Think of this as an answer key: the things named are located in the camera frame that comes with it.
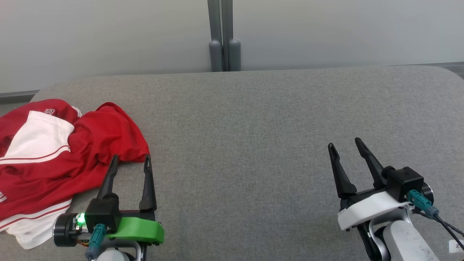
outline white wall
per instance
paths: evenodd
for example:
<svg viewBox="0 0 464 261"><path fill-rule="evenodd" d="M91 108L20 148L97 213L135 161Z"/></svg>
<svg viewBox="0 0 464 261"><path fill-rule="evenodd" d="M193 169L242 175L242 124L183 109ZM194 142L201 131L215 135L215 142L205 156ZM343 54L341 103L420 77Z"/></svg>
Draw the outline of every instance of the white wall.
<svg viewBox="0 0 464 261"><path fill-rule="evenodd" d="M109 74L211 71L207 1L0 0L0 93Z"/></svg>
<svg viewBox="0 0 464 261"><path fill-rule="evenodd" d="M464 61L462 0L234 0L242 70Z"/></svg>

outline sticker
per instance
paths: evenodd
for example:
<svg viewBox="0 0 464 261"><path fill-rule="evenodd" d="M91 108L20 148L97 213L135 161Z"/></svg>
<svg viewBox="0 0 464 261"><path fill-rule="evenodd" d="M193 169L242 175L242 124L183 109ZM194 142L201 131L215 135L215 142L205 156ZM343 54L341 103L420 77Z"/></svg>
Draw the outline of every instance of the sticker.
<svg viewBox="0 0 464 261"><path fill-rule="evenodd" d="M456 243L456 240L451 239L450 242L448 243L450 247L450 253L464 253L464 250Z"/></svg>

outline gray table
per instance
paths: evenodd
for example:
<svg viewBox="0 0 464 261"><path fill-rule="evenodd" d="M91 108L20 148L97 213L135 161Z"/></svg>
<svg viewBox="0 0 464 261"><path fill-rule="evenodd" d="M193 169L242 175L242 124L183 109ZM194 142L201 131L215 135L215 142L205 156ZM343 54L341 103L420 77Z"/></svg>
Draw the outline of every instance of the gray table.
<svg viewBox="0 0 464 261"><path fill-rule="evenodd" d="M339 230L327 152L333 142L351 181L371 188L355 137L384 166L421 173L442 218L464 228L464 81L444 69L110 76L49 87L33 101L47 98L83 112L112 101L140 127L166 230L151 260L367 260L358 233ZM137 208L142 184L142 164L121 167L121 209ZM95 195L76 196L70 211ZM447 253L451 237L438 223L413 222L442 261L464 258ZM84 260L81 246L50 240L23 250L5 233L0 252L2 260Z"/></svg>

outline teal connector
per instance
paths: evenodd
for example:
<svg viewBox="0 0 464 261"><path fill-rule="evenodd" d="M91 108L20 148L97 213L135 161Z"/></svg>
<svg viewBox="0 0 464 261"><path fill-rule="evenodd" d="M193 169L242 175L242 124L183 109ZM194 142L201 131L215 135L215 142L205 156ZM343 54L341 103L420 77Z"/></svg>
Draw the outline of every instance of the teal connector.
<svg viewBox="0 0 464 261"><path fill-rule="evenodd" d="M415 189L412 189L408 192L407 199L414 206L423 210L429 218L434 219L435 215L440 212L438 208L432 206L432 202L430 202L430 200L428 200L426 197L424 197L421 193L419 193Z"/></svg>
<svg viewBox="0 0 464 261"><path fill-rule="evenodd" d="M100 245L106 236L106 226L103 224L97 224L93 229L92 237L90 237L89 247L85 252L85 258L87 260L97 259L98 252L100 251Z"/></svg>

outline red and white jacket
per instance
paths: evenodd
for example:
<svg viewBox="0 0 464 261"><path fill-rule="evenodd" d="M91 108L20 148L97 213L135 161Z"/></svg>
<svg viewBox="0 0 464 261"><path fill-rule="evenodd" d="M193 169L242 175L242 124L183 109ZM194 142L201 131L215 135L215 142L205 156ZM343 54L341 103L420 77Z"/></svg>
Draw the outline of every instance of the red and white jacket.
<svg viewBox="0 0 464 261"><path fill-rule="evenodd" d="M143 162L148 153L136 124L114 103L82 115L49 99L0 117L0 231L25 249L40 245L73 195L101 185L114 154Z"/></svg>

